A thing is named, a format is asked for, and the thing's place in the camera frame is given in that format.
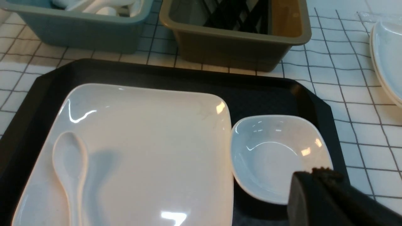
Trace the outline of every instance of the bowl rim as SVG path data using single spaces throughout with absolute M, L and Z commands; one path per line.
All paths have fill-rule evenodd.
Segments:
M 326 146 L 326 144 L 325 144 L 324 139 L 323 139 L 322 136 L 321 136 L 320 131 L 319 131 L 319 130 L 317 129 L 317 127 L 315 127 L 310 121 L 308 121 L 308 120 L 306 120 L 306 119 L 304 119 L 304 118 L 302 118 L 302 117 L 295 116 L 295 115 L 255 115 L 255 116 L 249 116 L 249 117 L 242 118 L 242 119 L 240 119 L 239 121 L 237 121 L 236 124 L 235 124 L 235 125 L 233 126 L 233 128 L 232 128 L 232 136 L 231 136 L 231 140 L 230 140 L 230 164 L 231 164 L 232 173 L 233 173 L 233 176 L 234 176 L 236 182 L 237 182 L 238 185 L 239 185 L 247 194 L 249 194 L 251 197 L 253 197 L 253 198 L 255 198 L 255 199 L 258 199 L 258 200 L 261 200 L 261 201 L 264 201 L 264 202 L 267 202 L 267 203 L 273 203 L 273 204 L 278 204 L 278 205 L 287 205 L 288 202 L 289 202 L 288 200 L 286 200 L 285 202 L 273 201 L 273 200 L 271 200 L 271 199 L 269 199 L 269 198 L 267 198 L 267 197 L 262 197 L 262 196 L 259 196 L 259 195 L 254 194 L 254 192 L 253 192 L 251 189 L 249 189 L 247 186 L 245 186 L 245 185 L 242 183 L 242 181 L 239 179 L 239 176 L 237 175 L 237 172 L 236 172 L 235 166 L 234 166 L 234 162 L 233 162 L 233 152 L 232 152 L 233 133 L 236 131 L 236 127 L 237 127 L 241 122 L 247 121 L 247 120 L 250 120 L 250 119 L 255 119 L 255 118 L 293 118 L 293 119 L 297 119 L 297 120 L 306 122 L 309 126 L 311 126 L 311 127 L 313 127 L 313 128 L 315 129 L 315 131 L 316 131 L 316 133 L 317 133 L 317 135 L 318 135 L 318 138 L 321 139 L 321 142 L 322 142 L 323 146 L 325 147 L 325 150 L 327 151 L 328 158 L 329 158 L 329 163 L 330 163 L 330 168 L 331 168 L 331 169 L 334 168 L 334 166 L 333 166 L 333 164 L 332 164 L 331 155 L 330 155 L 330 153 L 329 153 L 329 151 L 328 151 L 328 148 L 327 148 L 327 146 Z

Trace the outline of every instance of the tablecloth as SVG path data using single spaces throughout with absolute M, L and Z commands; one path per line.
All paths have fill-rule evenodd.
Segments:
M 80 58 L 294 79 L 325 100 L 351 184 L 402 214 L 402 110 L 379 84 L 369 53 L 373 23 L 356 12 L 309 7 L 312 38 L 270 73 L 190 63 L 180 58 L 155 0 L 134 54 L 49 46 L 15 13 L 0 26 L 0 137 L 35 78 Z

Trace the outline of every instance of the white square plate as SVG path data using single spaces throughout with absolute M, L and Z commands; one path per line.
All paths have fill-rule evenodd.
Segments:
M 64 101 L 12 225 L 68 226 L 66 195 L 51 161 L 64 131 L 88 147 L 85 226 L 232 224 L 231 123 L 221 98 L 86 84 Z

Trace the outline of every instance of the olive plastic bin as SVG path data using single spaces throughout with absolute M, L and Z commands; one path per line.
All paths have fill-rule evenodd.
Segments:
M 152 3 L 142 0 L 134 17 L 67 12 L 52 8 L 51 0 L 0 0 L 0 7 L 16 12 L 44 43 L 133 53 Z
M 271 35 L 203 27 L 203 0 L 164 0 L 160 20 L 173 30 L 180 56 L 188 61 L 271 71 L 293 45 L 311 38 L 306 0 L 271 0 Z M 209 10 L 215 0 L 205 0 Z

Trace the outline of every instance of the white bowl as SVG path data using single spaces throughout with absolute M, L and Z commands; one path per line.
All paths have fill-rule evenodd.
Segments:
M 232 129 L 231 158 L 238 184 L 252 197 L 286 205 L 293 172 L 333 169 L 319 131 L 290 115 L 243 118 Z

